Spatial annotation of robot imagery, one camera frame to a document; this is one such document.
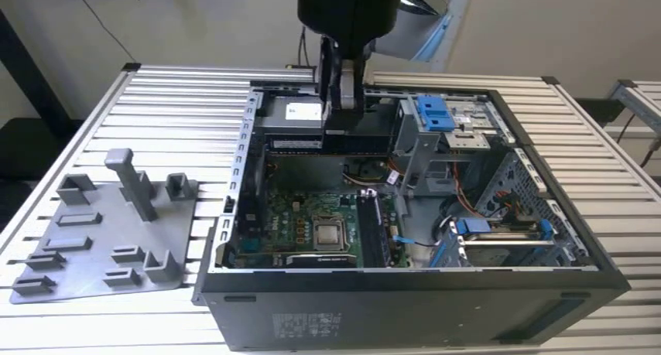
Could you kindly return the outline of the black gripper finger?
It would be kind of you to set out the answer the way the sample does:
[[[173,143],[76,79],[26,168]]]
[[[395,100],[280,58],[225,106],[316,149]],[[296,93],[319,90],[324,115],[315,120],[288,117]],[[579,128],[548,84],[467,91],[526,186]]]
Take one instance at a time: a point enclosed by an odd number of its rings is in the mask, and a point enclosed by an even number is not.
[[[321,36],[320,59],[317,65],[317,93],[323,103],[323,114],[329,114],[339,106],[339,79],[341,58],[335,41]]]
[[[332,59],[323,115],[323,149],[356,128],[363,116],[361,61]]]

